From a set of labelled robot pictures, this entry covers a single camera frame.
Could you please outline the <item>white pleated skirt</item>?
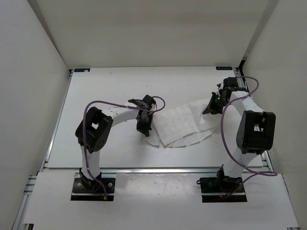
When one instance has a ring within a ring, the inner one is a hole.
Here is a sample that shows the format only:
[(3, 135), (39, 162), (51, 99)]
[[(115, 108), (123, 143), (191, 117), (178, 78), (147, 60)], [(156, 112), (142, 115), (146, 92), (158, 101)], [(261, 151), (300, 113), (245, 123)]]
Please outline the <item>white pleated skirt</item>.
[(184, 148), (200, 143), (216, 130), (218, 119), (203, 114), (209, 99), (186, 103), (153, 115), (152, 130), (143, 140), (158, 148)]

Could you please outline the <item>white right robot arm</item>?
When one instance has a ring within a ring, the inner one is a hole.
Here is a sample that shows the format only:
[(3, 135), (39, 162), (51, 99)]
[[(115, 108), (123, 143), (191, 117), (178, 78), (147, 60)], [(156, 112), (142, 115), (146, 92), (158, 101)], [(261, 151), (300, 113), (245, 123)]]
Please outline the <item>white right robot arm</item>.
[[(230, 152), (224, 136), (224, 117), (231, 105), (241, 115), (234, 152)], [(212, 93), (211, 99), (186, 103), (164, 112), (141, 111), (136, 129), (153, 146), (184, 148), (203, 141), (220, 128), (230, 161), (218, 170), (215, 185), (225, 192), (242, 183), (242, 172), (252, 159), (271, 149), (275, 121), (275, 114), (261, 109), (247, 91), (228, 88)]]

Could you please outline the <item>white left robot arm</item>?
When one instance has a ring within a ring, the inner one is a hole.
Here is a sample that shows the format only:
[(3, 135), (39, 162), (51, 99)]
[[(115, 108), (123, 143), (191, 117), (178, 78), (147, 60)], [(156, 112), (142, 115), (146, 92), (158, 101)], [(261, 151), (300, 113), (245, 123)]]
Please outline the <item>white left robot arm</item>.
[(75, 135), (82, 150), (81, 182), (88, 191), (97, 192), (107, 187), (106, 184), (102, 184), (99, 160), (100, 150), (106, 144), (111, 128), (135, 119), (137, 131), (149, 136), (153, 118), (152, 109), (155, 105), (156, 103), (146, 104), (141, 101), (133, 104), (129, 101), (122, 107), (100, 110), (93, 106), (87, 111)]

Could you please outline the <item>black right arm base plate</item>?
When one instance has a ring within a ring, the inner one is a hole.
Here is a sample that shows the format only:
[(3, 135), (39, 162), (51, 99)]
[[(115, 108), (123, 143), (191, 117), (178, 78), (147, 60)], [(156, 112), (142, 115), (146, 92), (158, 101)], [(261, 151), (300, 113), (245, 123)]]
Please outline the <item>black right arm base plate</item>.
[(201, 177), (196, 181), (201, 188), (203, 203), (245, 203), (247, 197), (242, 178), (235, 181), (219, 181), (217, 177)]

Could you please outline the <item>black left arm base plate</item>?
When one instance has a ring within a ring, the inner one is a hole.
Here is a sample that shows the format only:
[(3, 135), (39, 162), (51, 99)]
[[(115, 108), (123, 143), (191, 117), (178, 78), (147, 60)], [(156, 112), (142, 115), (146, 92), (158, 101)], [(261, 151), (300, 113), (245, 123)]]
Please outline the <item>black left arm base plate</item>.
[(102, 183), (106, 188), (107, 195), (100, 184), (95, 185), (93, 189), (87, 188), (82, 184), (80, 177), (74, 178), (71, 201), (114, 201), (115, 178), (103, 178)]

